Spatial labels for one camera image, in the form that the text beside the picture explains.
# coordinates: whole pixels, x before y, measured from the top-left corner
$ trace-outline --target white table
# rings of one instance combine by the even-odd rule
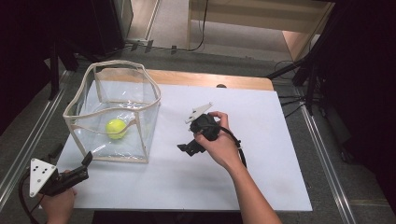
[[[179,85],[160,88],[162,105],[149,163],[93,161],[88,168],[90,178],[75,186],[76,208],[239,210],[226,171],[207,152],[190,157],[177,148],[192,140],[189,125],[184,123],[191,109],[213,102],[210,110],[229,114],[230,127],[242,141],[247,168],[274,209],[312,211],[276,92]],[[74,169],[82,159],[69,137],[58,168]]]

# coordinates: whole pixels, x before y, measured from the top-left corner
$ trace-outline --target human hand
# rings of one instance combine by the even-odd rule
[[[219,118],[219,125],[230,130],[227,114],[215,111],[210,112],[209,115]],[[200,133],[195,134],[194,139],[206,149],[215,162],[224,167],[227,171],[235,165],[242,164],[235,142],[231,136],[224,131],[219,132],[219,137],[215,141],[208,141]]]
[[[48,224],[65,224],[72,216],[75,196],[77,192],[71,188],[55,196],[38,194],[38,200],[48,217]]]

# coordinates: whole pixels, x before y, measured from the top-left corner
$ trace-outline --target finger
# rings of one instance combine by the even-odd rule
[[[73,194],[77,195],[77,193],[78,193],[77,190],[75,188],[72,188],[72,190],[73,190]]]
[[[224,127],[224,128],[226,128],[226,129],[230,129],[230,127],[229,127],[229,123],[228,123],[228,115],[226,114],[226,113],[222,113],[222,112],[219,112],[219,111],[213,111],[213,112],[210,112],[210,113],[208,113],[210,116],[212,116],[212,117],[217,117],[217,118],[219,118],[220,119],[220,121],[219,121],[219,125],[221,126],[221,127]]]
[[[207,143],[209,143],[209,141],[201,133],[195,133],[194,139],[199,145],[203,147],[207,146]]]

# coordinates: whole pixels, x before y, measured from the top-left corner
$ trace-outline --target forearm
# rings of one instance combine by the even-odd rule
[[[233,179],[245,224],[281,223],[242,163],[226,167],[226,169]]]

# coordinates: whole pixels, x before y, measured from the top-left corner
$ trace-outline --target wrist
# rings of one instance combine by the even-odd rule
[[[226,163],[224,168],[227,170],[230,176],[240,173],[241,171],[246,169],[246,167],[240,160]]]

